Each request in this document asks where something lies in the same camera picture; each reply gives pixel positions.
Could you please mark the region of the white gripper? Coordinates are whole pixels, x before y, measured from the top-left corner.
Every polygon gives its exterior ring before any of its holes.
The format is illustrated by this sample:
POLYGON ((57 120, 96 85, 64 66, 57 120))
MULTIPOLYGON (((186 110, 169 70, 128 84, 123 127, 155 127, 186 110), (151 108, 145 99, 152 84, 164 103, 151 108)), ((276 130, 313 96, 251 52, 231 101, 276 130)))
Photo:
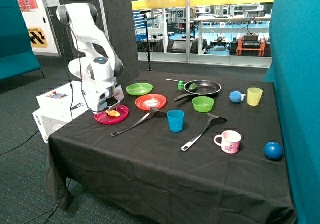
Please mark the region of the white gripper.
POLYGON ((92 112, 101 113, 105 111, 110 115, 109 111, 114 110, 115 114, 120 114, 116 108, 124 99, 124 92, 121 85, 101 89, 100 91, 92 90, 87 93, 87 105, 92 112))

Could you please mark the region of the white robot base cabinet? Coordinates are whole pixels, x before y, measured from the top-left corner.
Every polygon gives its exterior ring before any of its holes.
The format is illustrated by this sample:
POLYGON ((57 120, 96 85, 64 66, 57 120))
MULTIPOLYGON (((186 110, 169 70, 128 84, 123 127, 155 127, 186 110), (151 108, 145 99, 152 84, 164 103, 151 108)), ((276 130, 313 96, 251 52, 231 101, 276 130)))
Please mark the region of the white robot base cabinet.
POLYGON ((37 96, 39 109, 33 118, 43 141, 47 143, 52 133, 88 109, 97 111, 97 95, 95 90, 85 90, 84 83, 72 81, 37 96))

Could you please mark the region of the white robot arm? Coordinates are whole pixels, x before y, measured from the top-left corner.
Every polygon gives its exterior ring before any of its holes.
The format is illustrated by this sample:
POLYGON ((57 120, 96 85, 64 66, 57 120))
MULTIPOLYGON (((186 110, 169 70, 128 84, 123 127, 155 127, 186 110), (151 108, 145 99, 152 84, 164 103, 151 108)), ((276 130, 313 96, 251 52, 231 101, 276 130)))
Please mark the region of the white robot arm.
POLYGON ((106 35, 96 26, 96 7, 90 3, 60 5, 59 21, 69 26, 74 46, 84 57, 72 60, 68 68, 80 79, 80 89, 87 107, 98 114, 115 110, 124 98, 122 87, 115 77, 124 70, 106 35))

